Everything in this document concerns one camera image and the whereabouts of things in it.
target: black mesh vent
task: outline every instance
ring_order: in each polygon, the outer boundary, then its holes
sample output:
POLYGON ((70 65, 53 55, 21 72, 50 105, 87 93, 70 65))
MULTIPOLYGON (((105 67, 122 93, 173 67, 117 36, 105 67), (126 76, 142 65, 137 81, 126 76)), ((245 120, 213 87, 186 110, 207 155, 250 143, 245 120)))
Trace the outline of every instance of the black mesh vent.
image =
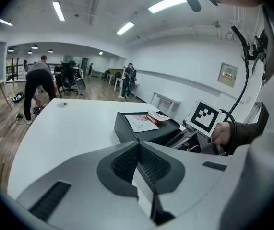
POLYGON ((138 146, 135 146, 113 160, 111 168, 116 176, 131 184, 137 164, 138 146))
POLYGON ((68 192, 70 184, 64 182, 56 182, 29 210, 30 213, 41 219, 47 221, 57 205, 68 192))
POLYGON ((171 170, 171 165, 150 150, 140 145, 140 161, 144 173, 154 185, 171 170))

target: black cable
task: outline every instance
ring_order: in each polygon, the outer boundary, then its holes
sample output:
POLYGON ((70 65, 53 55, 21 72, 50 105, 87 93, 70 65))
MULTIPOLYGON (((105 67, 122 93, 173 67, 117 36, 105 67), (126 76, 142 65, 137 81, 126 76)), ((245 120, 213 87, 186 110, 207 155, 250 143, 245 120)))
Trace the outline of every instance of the black cable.
POLYGON ((229 113, 228 111, 223 110, 223 109, 220 109, 220 110, 222 111, 222 113, 226 114, 226 116, 231 119, 231 121, 234 125, 234 134, 233 134, 232 142, 231 142, 231 145, 230 145, 228 151, 226 152, 226 156, 228 156, 229 154, 233 153, 235 150, 235 140, 236 140, 236 136, 237 136, 237 124, 236 124, 236 121, 231 113, 229 113))
MULTIPOLYGON (((246 65, 246 82, 244 84, 244 87, 243 87, 243 90, 240 94, 240 97, 237 99, 237 101, 235 102, 235 104, 233 105, 233 107, 231 108, 231 110, 229 110, 229 114, 231 114, 233 112, 233 110, 236 108, 236 106, 238 105, 238 103, 240 102, 242 96, 243 96, 243 93, 245 92, 246 90, 246 87, 248 85, 248 80, 249 80, 249 67, 248 65, 246 65)), ((225 117, 224 121, 223 122, 226 122, 228 120, 228 116, 225 117)))

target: ceiling light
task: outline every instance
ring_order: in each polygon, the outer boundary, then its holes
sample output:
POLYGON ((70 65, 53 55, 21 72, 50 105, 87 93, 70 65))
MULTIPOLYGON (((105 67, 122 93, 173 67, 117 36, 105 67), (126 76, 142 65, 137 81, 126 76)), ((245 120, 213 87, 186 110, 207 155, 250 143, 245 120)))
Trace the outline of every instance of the ceiling light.
POLYGON ((159 2, 152 7, 148 8, 148 10, 152 13, 157 13, 161 10, 164 10, 166 8, 172 7, 174 5, 178 5, 181 3, 187 2, 186 0, 164 0, 162 2, 159 2))
POLYGON ((64 16, 63 16, 62 11, 61 11, 61 8, 60 8, 60 4, 58 2, 53 2, 52 4, 54 5, 54 8, 57 12, 57 15, 58 15, 59 19, 61 21, 65 21, 64 16))
POLYGON ((129 29, 131 29, 134 26, 133 23, 128 22, 125 26, 123 26, 118 32, 118 35, 122 35, 124 32, 128 31, 129 29))
POLYGON ((0 19, 0 22, 1 22, 1 23, 4 23, 4 24, 6 24, 6 25, 9 25, 9 26, 13 26, 13 24, 11 24, 10 22, 4 21, 4 20, 2 20, 2 19, 0 19))

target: black sleeve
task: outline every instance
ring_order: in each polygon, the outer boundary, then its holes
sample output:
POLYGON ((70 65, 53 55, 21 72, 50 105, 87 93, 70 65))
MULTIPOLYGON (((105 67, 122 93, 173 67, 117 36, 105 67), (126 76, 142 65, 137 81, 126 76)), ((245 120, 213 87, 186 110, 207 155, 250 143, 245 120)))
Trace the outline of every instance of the black sleeve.
MULTIPOLYGON (((231 126, 232 135, 231 135, 229 142, 226 145, 222 145, 222 148, 225 151, 228 151, 228 149, 232 145, 232 140, 233 140, 233 136, 234 136, 234 125, 231 121, 228 121, 228 123, 231 126)), ((252 134, 255 132, 256 126, 257 126, 257 123, 255 123, 255 124, 236 123, 236 124, 237 124, 237 135, 236 135, 236 139, 234 141, 235 148, 237 148, 241 145, 249 144, 249 142, 250 142, 249 140, 250 140, 252 134)))

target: black pants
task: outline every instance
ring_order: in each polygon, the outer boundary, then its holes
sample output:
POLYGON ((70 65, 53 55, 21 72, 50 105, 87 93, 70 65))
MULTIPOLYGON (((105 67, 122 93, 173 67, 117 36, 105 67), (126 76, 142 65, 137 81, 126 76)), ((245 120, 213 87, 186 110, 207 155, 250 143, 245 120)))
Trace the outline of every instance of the black pants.
POLYGON ((123 89, 122 89, 122 96, 123 97, 125 96, 126 89, 127 89, 127 97, 129 97, 129 95, 131 93, 131 90, 129 89, 129 81, 123 82, 123 89))
POLYGON ((45 70, 30 72, 27 76, 25 87, 24 115, 27 120, 31 120, 30 107, 31 99, 34 96, 38 86, 42 85, 47 92, 49 100, 56 98, 54 81, 50 74, 45 70))

